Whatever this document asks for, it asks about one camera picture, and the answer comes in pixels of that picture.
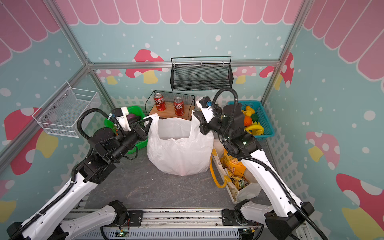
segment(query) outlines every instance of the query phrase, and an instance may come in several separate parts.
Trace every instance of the black wire basket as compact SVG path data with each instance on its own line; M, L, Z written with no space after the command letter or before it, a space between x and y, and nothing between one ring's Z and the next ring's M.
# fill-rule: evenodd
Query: black wire basket
M233 84L231 59L230 56L171 58L172 91L231 88Z
M153 108L156 109L155 101L153 99L153 96L155 95L155 93L161 93L164 97L165 102L172 103L172 106L170 106L170 108L172 109L171 112L174 111L174 108L173 108L174 99L177 97L181 97L184 101L184 112L185 113L182 117L176 116L176 115L174 115L172 117L180 117L180 118L184 118L187 120L192 120L191 113L192 113L192 110L195 110L195 102L196 102L196 97L194 95L184 94L184 93L165 92L165 91L160 91L160 90L154 90L151 93L151 95L149 96L149 98L147 99L147 101L145 102L145 111L146 111L147 115L149 115L151 113Z

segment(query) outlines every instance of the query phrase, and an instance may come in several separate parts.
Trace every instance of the red soda can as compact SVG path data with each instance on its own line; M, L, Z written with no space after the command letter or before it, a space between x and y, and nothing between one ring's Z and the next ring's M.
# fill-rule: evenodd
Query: red soda can
M173 106L175 108L175 114L177 116L184 115L184 101L181 97L175 98L175 100L173 101Z
M155 100L156 108L159 112L164 111L166 109L166 102L164 100L164 96L161 93L156 93L153 96L153 99Z

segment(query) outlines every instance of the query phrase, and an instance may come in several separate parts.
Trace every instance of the mushroom painting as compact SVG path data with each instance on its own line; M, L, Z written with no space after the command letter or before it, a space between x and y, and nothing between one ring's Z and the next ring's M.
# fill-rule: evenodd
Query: mushroom painting
M123 76L119 69L98 69L96 74L103 83L105 82L105 79L107 79L109 85L116 85L118 83L114 76Z
M256 76L257 71L255 67L238 67L232 70L233 76L236 79L237 84L245 83L245 76Z
M383 237L384 191L346 174L338 174L336 183L352 204L358 207L341 209L353 233L361 240Z
M147 49L141 49L136 53L136 56L132 62L164 62L164 60L157 55L156 53L149 51ZM143 74L144 83L151 84L157 83L159 80L155 76L155 71L168 72L169 68L141 68L141 69L127 69L125 75L129 78L136 78Z
M275 82L275 89L280 90L280 83L284 79L285 86L289 88L289 86L292 83L292 78L293 78L293 72L294 72L294 62L293 62L293 55L292 53L289 53L287 61L285 62L283 69L281 70L279 76L277 77L277 81ZM274 67L268 66L264 68L260 72L260 77L266 78L269 76L272 76Z
M7 140L2 142L3 145L7 145L19 134L32 120L32 114L37 109L38 108L23 108L16 110L4 119ZM26 173L32 165L36 150L39 150L45 158L51 157L58 144L59 139L57 137L51 136L44 132L43 129L40 129L12 160L10 165L13 173L16 175Z
M334 170L339 164L340 160L340 147L338 140L331 134L323 134L321 132L307 132L306 134L308 142L313 144L314 147L308 149L311 158L318 162L324 155L327 160L328 167Z
M13 187L14 180L0 180L0 199ZM5 223L16 208L16 201L0 201L0 223Z

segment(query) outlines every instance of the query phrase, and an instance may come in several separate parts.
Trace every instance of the yellow snack bag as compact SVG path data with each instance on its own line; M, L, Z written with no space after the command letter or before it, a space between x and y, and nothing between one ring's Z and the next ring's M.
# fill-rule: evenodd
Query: yellow snack bag
M220 159L220 162L236 177L243 177L244 172L247 169L242 162L239 162L237 158L228 156L227 150L224 150L224 155Z

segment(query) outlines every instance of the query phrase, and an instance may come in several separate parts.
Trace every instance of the marble floor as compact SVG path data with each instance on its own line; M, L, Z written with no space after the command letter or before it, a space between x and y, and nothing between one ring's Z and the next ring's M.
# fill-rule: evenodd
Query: marble floor
M261 144L273 162L266 142ZM219 176L213 166L215 175ZM228 191L215 185L209 169L190 176L163 173L149 161L146 147L139 150L135 160L123 159L104 182L91 191L85 208L99 209L114 200L130 209L234 207ZM251 200L270 205L263 190Z

